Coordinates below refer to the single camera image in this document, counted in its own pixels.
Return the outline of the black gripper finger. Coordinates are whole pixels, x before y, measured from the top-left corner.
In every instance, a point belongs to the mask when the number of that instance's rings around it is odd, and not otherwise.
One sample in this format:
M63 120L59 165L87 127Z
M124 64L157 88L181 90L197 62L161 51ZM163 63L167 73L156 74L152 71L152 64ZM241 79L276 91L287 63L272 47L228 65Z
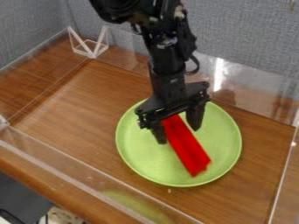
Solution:
M153 121L152 122L152 134L153 134L156 142L159 144L165 144L167 143L164 126L163 126L160 121Z
M201 127L205 103L191 101L185 110L185 119L193 131Z

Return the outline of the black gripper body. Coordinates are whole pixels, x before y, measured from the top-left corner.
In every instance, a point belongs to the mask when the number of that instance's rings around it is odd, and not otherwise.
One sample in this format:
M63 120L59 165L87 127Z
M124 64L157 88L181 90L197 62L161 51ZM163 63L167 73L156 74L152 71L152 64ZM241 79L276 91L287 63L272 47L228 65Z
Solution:
M189 102L207 103L209 83L184 81L185 67L176 73L160 75L155 72L153 65L148 64L152 85L151 97L137 106L135 114L141 129L151 129L153 121L185 113Z

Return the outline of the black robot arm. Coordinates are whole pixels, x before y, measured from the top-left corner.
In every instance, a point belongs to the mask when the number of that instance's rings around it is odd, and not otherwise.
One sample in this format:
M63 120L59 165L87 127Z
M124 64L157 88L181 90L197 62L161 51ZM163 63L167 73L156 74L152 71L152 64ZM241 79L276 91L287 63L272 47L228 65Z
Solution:
M180 113L193 130L201 127L209 83L187 83L197 73L185 69L196 61L196 37L181 0L88 0L99 17L111 24L131 24L149 53L152 95L135 109L139 126L152 131L159 144L167 143L163 120Z

